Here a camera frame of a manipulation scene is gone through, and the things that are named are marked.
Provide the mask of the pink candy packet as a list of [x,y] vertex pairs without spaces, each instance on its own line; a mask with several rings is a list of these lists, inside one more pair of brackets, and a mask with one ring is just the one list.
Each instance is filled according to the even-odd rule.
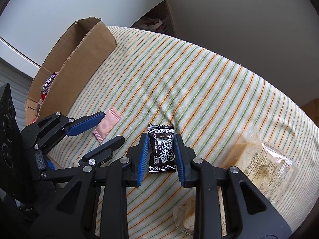
[[107,134],[116,126],[121,120],[121,114],[114,108],[111,107],[105,114],[103,119],[93,130],[93,135],[99,143],[102,143]]

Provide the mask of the red dried fruit bag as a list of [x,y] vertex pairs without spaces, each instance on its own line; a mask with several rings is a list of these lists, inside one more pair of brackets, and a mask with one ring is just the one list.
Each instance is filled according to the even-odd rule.
[[41,94],[40,100],[37,103],[35,117],[33,118],[31,123],[35,123],[36,122],[36,120],[38,118],[38,115],[39,115],[39,112],[40,112],[40,107],[42,106],[42,103],[44,102],[44,99],[46,98],[46,96],[47,96],[46,93]]

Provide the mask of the black patterned candy packet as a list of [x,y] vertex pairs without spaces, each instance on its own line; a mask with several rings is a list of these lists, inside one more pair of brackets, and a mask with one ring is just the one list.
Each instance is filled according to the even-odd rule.
[[175,172],[177,167],[173,150],[174,127],[172,125],[148,125],[147,132],[152,149],[148,172],[151,174]]

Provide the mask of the white cabinet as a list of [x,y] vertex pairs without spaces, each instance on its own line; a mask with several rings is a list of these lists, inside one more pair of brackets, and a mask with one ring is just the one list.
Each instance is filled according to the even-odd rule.
[[107,26],[132,26],[164,0],[10,0],[1,14],[1,58],[35,77],[72,23],[90,16]]

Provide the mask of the clear-wrapped cracker pack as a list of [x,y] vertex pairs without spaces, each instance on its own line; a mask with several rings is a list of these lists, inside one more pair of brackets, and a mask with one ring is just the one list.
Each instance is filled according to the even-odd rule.
[[219,167],[213,166],[221,238],[290,238],[292,230],[274,205],[290,183],[293,167],[273,145],[252,139],[236,144]]

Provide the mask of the brown cardboard box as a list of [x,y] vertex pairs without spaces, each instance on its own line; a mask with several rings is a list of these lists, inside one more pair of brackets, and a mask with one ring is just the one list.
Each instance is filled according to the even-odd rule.
[[34,77],[25,103],[25,124],[35,117],[41,87],[54,72],[37,120],[60,111],[67,115],[93,74],[117,46],[115,37],[100,18],[75,21],[54,45]]

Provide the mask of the striped tablecloth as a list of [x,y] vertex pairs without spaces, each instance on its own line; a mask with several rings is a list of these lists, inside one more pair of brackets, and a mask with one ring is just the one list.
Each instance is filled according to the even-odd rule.
[[79,118],[114,108],[120,158],[149,124],[173,125],[197,155],[217,165],[243,130],[292,158],[298,174],[277,205],[292,230],[318,199],[318,127],[288,96],[257,74],[189,42],[154,32],[110,28],[117,47],[68,111]]

